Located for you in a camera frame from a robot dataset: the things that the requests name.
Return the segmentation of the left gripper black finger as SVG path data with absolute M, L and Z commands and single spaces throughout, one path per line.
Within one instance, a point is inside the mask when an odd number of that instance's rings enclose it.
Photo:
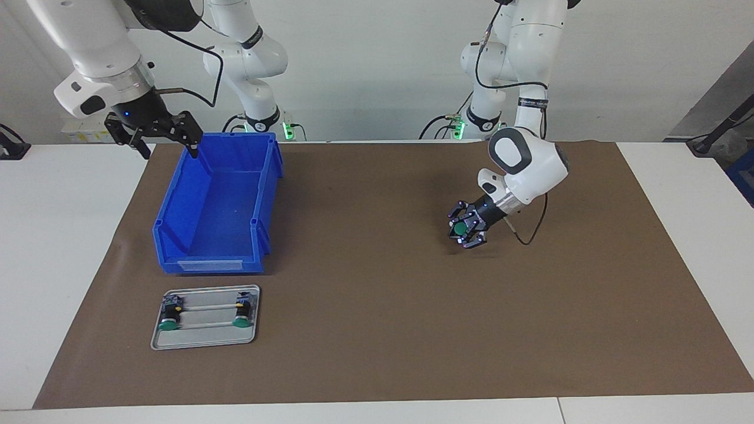
M 449 223 L 479 223 L 479 214 L 475 203 L 459 201 L 448 214 Z
M 463 249 L 473 249 L 487 243 L 487 231 L 468 227 L 451 227 L 449 229 L 449 239 L 453 240 Z

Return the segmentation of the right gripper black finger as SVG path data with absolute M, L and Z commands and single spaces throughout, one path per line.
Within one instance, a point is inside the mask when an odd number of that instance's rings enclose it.
M 132 150 L 137 151 L 145 160 L 150 158 L 151 150 L 143 141 L 141 129 L 137 128 L 128 132 L 128 126 L 116 114 L 106 115 L 104 126 L 117 145 L 127 145 Z
M 204 132 L 189 111 L 170 116 L 168 139 L 183 145 L 192 158 L 199 156 L 199 143 L 203 137 Z

